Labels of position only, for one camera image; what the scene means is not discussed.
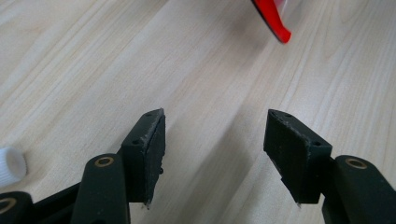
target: white cap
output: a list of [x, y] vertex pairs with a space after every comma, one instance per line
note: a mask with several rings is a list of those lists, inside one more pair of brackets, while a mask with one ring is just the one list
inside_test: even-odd
[[22, 154], [12, 147], [0, 148], [0, 188], [16, 183], [26, 175]]

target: red handle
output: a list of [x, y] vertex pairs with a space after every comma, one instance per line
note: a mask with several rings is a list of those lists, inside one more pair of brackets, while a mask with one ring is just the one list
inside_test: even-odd
[[291, 32], [283, 26], [274, 0], [252, 0], [252, 2], [277, 39], [284, 44], [288, 43]]

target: hole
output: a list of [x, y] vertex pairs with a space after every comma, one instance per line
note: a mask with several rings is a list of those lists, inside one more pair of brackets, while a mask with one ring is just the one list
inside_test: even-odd
[[114, 159], [111, 157], [102, 157], [95, 161], [95, 166], [97, 167], [105, 167], [113, 163]]
[[366, 163], [352, 158], [346, 159], [346, 164], [357, 169], [362, 169], [362, 170], [367, 169]]
[[0, 215], [7, 212], [9, 209], [15, 206], [16, 203], [17, 200], [14, 198], [5, 198], [0, 200]]
[[110, 162], [110, 159], [109, 158], [104, 158], [104, 159], [102, 159], [102, 160], [99, 160], [99, 164], [101, 164], [101, 165], [103, 165], [103, 164], [108, 164]]
[[104, 220], [95, 220], [91, 224], [106, 224], [106, 222]]

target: black plastic part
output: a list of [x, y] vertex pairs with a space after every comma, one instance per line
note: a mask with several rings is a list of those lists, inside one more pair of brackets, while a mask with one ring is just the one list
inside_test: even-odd
[[0, 223], [27, 224], [35, 221], [32, 197], [25, 192], [0, 194]]
[[264, 137], [267, 152], [282, 182], [297, 203], [318, 203], [320, 176], [332, 146], [294, 116], [270, 109]]
[[128, 201], [150, 204], [165, 154], [163, 109], [144, 114], [122, 142]]
[[351, 224], [396, 223], [396, 192], [370, 162], [339, 156], [332, 179]]
[[70, 223], [79, 183], [35, 203], [38, 223]]
[[87, 162], [71, 223], [130, 223], [123, 165], [119, 155], [104, 154]]

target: wood grain surface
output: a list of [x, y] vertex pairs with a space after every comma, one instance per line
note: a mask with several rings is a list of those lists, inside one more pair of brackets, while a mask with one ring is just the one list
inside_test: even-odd
[[164, 108], [166, 155], [133, 223], [324, 223], [262, 151], [291, 113], [396, 187], [396, 1], [289, 0], [281, 45], [250, 1], [0, 1], [0, 147], [37, 202]]

